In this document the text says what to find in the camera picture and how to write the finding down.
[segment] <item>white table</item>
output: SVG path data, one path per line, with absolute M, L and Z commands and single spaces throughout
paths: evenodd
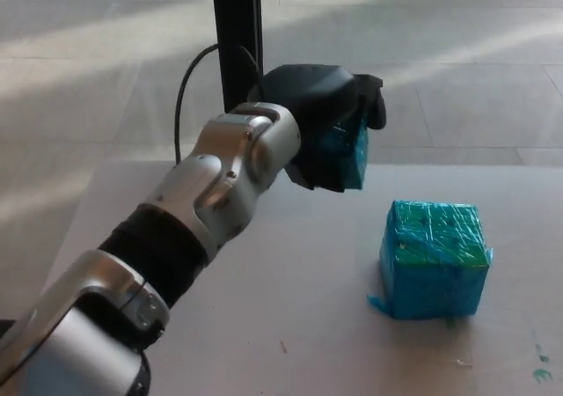
M 102 165 L 48 282 L 170 166 Z M 479 206 L 495 257 L 466 324 L 398 322 L 367 305 L 398 198 Z M 346 194 L 307 191 L 282 174 L 174 307 L 149 350 L 151 395 L 561 395 L 562 218 L 563 170 L 371 166 L 365 190 Z

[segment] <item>green-blue cube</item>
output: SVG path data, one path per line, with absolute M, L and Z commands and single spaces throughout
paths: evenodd
M 491 260 L 475 206 L 393 202 L 380 251 L 388 313 L 395 319 L 474 314 Z

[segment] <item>paint stain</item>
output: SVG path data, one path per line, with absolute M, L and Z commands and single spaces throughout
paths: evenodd
M 538 368 L 537 370 L 535 370 L 533 376 L 539 385 L 548 381 L 553 381 L 553 375 L 551 374 L 551 372 L 544 370 L 543 368 Z
M 537 352 L 537 356 L 539 357 L 539 360 L 542 363 L 549 363 L 549 356 L 543 355 L 544 351 L 542 350 L 542 347 L 539 346 L 538 343 L 536 343 L 536 352 Z

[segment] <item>floor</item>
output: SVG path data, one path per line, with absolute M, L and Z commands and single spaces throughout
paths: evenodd
M 263 0 L 267 69 L 385 81 L 372 163 L 563 165 L 563 0 Z M 183 70 L 212 0 L 0 0 L 0 317 L 38 294 L 108 158 L 171 158 Z M 185 150 L 222 110 L 216 56 L 187 91 Z

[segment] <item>silver robot arm segment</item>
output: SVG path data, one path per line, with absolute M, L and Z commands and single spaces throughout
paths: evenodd
M 148 394 L 143 350 L 300 144 L 282 106 L 244 103 L 208 122 L 135 213 L 0 340 L 0 396 Z

